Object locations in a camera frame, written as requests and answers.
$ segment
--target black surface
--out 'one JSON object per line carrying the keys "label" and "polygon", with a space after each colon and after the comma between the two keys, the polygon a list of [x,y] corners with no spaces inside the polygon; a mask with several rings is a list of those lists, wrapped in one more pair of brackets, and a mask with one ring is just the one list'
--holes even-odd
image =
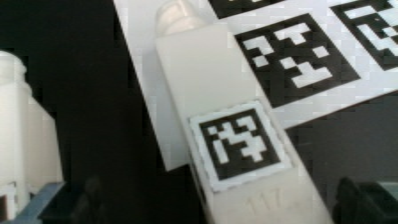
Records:
{"label": "black surface", "polygon": [[[100,177],[111,222],[205,223],[189,168],[164,172],[112,1],[0,1],[0,48],[57,120],[66,179]],[[398,176],[397,108],[391,94],[290,130],[329,205],[343,176]]]}
{"label": "black surface", "polygon": [[102,182],[89,178],[82,185],[66,184],[41,212],[43,224],[109,224]]}
{"label": "black surface", "polygon": [[247,0],[210,0],[210,4],[215,10],[217,17],[222,19],[251,10],[274,5],[285,0],[262,0],[262,1],[247,1]]}
{"label": "black surface", "polygon": [[336,224],[398,223],[398,201],[375,182],[343,178],[338,187]]}
{"label": "black surface", "polygon": [[201,223],[189,168],[164,172],[111,0],[0,1],[0,49],[23,58],[57,120],[66,180],[100,176],[111,222]]}
{"label": "black surface", "polygon": [[7,220],[7,198],[6,196],[0,197],[0,222]]}

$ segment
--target black and white square pattern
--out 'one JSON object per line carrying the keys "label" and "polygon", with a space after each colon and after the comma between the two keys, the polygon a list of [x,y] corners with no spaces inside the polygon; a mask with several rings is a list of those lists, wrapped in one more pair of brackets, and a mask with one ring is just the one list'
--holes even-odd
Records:
{"label": "black and white square pattern", "polygon": [[398,68],[398,0],[363,0],[333,7],[384,70]]}
{"label": "black and white square pattern", "polygon": [[258,101],[194,117],[190,127],[215,191],[292,166]]}
{"label": "black and white square pattern", "polygon": [[283,2],[286,0],[210,0],[219,19]]}
{"label": "black and white square pattern", "polygon": [[359,79],[310,14],[237,35],[274,107]]}

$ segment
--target black background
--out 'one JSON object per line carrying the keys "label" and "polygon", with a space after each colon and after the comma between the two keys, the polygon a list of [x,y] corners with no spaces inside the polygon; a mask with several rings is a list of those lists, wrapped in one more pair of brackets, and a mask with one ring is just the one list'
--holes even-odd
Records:
{"label": "black background", "polygon": [[[203,223],[189,168],[164,171],[112,1],[0,1],[0,48],[55,117],[66,180],[100,176],[112,223]],[[343,176],[398,176],[397,96],[290,130],[329,204]]]}

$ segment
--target white foam block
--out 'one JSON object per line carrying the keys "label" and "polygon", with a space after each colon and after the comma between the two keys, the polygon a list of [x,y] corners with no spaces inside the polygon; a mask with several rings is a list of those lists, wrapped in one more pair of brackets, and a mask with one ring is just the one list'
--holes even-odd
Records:
{"label": "white foam block", "polygon": [[29,194],[63,181],[55,122],[32,98],[23,73],[20,59],[0,52],[0,188],[16,188],[15,212]]}
{"label": "white foam block", "polygon": [[327,224],[326,205],[230,35],[226,26],[212,25],[157,41],[208,217],[217,224]]}

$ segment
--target white cardboard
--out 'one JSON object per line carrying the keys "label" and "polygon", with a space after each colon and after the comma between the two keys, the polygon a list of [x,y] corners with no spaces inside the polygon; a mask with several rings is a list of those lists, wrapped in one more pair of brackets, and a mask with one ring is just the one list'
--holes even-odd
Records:
{"label": "white cardboard", "polygon": [[[151,122],[164,155],[166,167],[171,170],[189,162],[189,144],[176,119],[164,71],[155,50],[155,17],[166,0],[114,0],[121,18],[128,48],[150,109]],[[361,79],[329,89],[311,97],[274,108],[279,122],[290,128],[336,112],[354,104],[398,90],[398,68],[384,71],[363,45],[334,16],[331,6],[356,0],[286,0],[278,4],[217,19],[208,0],[192,0],[199,14],[212,23],[224,23],[233,34],[251,31],[288,18],[310,13],[342,54],[354,66]]]}

